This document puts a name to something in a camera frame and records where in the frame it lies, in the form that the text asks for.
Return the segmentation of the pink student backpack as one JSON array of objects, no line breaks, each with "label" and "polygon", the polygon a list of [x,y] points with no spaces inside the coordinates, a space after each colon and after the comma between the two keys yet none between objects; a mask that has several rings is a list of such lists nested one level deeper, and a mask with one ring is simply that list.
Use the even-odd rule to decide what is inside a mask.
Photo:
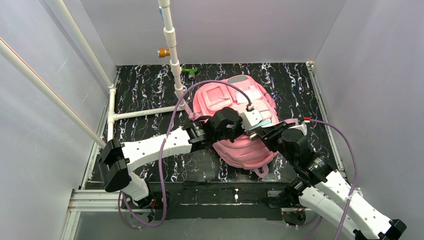
[{"label": "pink student backpack", "polygon": [[[236,75],[224,80],[243,90],[247,97],[225,84],[207,83],[202,85],[194,94],[190,120],[202,116],[213,116],[224,107],[232,108],[239,113],[246,110],[248,99],[251,99],[254,108],[258,110],[264,120],[271,120],[272,124],[279,123],[277,106],[265,88],[249,75]],[[213,144],[214,150],[231,167],[244,170],[253,170],[260,179],[264,179],[268,172],[268,164],[277,155],[268,150],[259,140],[250,140],[247,134],[236,138],[234,142],[221,140]]]}]

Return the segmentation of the light blue eraser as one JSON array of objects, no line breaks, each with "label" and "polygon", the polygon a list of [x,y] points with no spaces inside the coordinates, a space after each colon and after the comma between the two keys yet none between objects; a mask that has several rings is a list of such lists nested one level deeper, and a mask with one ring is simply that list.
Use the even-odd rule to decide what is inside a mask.
[{"label": "light blue eraser", "polygon": [[259,123],[257,123],[255,125],[253,125],[252,127],[250,127],[248,129],[248,131],[253,131],[253,130],[257,129],[257,128],[263,127],[265,125],[269,125],[271,123],[272,123],[272,120],[271,119],[262,120]]}]

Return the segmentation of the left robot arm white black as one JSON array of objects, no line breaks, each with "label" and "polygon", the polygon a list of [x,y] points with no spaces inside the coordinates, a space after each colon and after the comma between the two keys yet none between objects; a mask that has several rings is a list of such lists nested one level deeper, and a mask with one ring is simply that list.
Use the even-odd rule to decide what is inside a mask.
[{"label": "left robot arm white black", "polygon": [[149,195],[147,183],[134,171],[163,158],[210,148],[213,144],[234,141],[262,121],[255,109],[242,113],[225,107],[214,115],[201,116],[169,133],[149,139],[119,142],[109,140],[97,159],[104,190],[122,191],[139,201]]}]

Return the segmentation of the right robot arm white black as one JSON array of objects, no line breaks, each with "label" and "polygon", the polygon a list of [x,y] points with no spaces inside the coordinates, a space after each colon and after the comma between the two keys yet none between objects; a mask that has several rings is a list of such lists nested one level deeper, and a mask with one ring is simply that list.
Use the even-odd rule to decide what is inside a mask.
[{"label": "right robot arm white black", "polygon": [[357,179],[348,183],[340,171],[309,145],[304,125],[280,122],[252,127],[265,146],[278,152],[294,168],[298,177],[287,188],[300,205],[337,226],[334,239],[345,234],[354,240],[398,240],[407,229],[400,219],[391,219],[368,203],[356,190]]}]

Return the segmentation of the green white marker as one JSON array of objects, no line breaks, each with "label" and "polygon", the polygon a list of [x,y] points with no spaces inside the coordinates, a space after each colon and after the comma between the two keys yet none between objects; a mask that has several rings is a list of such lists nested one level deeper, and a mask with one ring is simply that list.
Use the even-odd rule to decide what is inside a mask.
[{"label": "green white marker", "polygon": [[195,68],[181,68],[181,72],[187,74],[189,80],[195,80],[196,74],[199,71],[198,67]]}]

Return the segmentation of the orange bottle at wall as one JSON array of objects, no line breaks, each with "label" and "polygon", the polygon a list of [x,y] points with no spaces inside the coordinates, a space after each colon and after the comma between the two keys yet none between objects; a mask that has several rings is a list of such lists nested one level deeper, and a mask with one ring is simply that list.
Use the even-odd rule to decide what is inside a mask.
[{"label": "orange bottle at wall", "polygon": [[159,58],[169,57],[170,55],[171,55],[171,52],[168,48],[159,48],[157,50],[157,56]]}]

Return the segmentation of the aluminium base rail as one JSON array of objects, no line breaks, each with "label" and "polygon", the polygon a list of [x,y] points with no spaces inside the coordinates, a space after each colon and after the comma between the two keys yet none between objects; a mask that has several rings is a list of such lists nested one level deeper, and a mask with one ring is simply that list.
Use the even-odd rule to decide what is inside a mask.
[{"label": "aluminium base rail", "polygon": [[118,194],[99,182],[72,192],[63,240],[331,240],[336,227],[306,210],[306,226],[287,226],[288,210],[271,209],[258,185],[168,187],[170,205],[160,227],[142,226],[118,207]]}]

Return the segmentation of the white pvc pipe frame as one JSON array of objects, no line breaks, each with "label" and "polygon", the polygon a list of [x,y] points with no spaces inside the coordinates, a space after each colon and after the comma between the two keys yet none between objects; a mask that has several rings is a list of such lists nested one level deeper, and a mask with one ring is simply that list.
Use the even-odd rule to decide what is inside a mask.
[{"label": "white pvc pipe frame", "polygon": [[[108,87],[108,107],[107,107],[107,129],[108,138],[113,137],[113,126],[115,121],[120,119],[135,118],[153,114],[167,113],[171,111],[190,111],[187,103],[177,103],[176,106],[154,108],[150,110],[135,111],[129,113],[116,114],[115,95],[117,88],[112,82],[112,78],[108,76],[105,68],[100,63],[92,47],[88,43],[86,37],[78,26],[75,18],[72,16],[70,10],[62,0],[55,0],[55,5],[58,7],[60,15],[65,18],[65,22],[69,24],[71,31],[75,34],[77,42],[81,44],[83,50],[87,53],[89,60],[91,60],[94,68],[100,73],[101,79]],[[56,105],[63,113],[65,113],[80,129],[82,129],[100,148],[106,146],[105,141],[89,127],[89,125],[37,74],[26,62],[23,60],[16,51],[6,43],[5,40],[0,40],[0,54],[13,65],[22,75],[26,77],[41,93],[43,93],[54,105]]]}]

